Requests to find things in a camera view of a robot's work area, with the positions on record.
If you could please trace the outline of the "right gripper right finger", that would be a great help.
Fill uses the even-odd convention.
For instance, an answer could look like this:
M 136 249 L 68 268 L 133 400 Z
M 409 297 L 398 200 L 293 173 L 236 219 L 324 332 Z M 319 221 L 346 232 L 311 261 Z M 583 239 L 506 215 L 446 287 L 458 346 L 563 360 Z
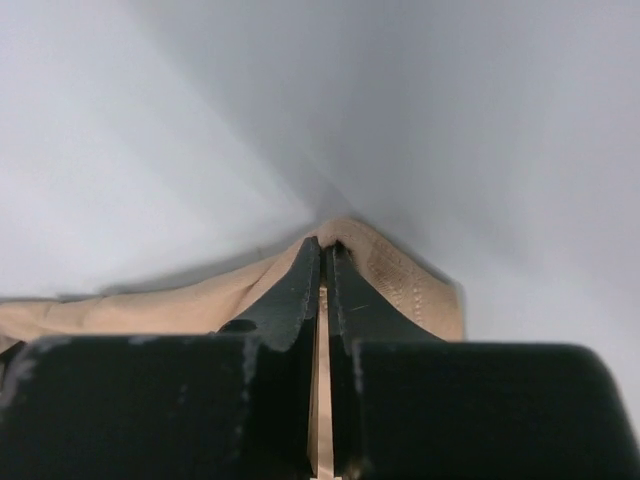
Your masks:
M 334 471 L 344 479 L 635 479 L 616 383 L 570 344 L 452 342 L 325 253 Z

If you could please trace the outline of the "beige t shirt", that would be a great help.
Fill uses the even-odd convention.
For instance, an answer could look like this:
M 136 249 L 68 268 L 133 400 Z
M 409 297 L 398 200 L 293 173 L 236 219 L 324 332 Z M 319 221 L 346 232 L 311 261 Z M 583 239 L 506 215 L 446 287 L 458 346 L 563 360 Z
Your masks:
M 401 314 L 446 340 L 462 336 L 453 287 L 423 270 L 385 237 L 351 219 L 332 220 L 283 253 L 196 284 L 148 293 L 120 293 L 77 301 L 18 300 L 1 306 L 2 384 L 12 359 L 28 343 L 49 336 L 203 335 L 256 303 L 290 269 L 304 240 L 321 249 L 319 303 L 314 336 L 308 454 L 312 477 L 335 478 L 328 297 L 325 253 L 344 246 L 357 272 Z

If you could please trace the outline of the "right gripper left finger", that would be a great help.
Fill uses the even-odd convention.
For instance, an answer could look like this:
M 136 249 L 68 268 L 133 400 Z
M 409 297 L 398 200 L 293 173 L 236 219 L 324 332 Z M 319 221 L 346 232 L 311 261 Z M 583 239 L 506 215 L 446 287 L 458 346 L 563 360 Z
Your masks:
M 308 479 L 321 249 L 203 335 L 49 336 L 1 391 L 5 479 Z

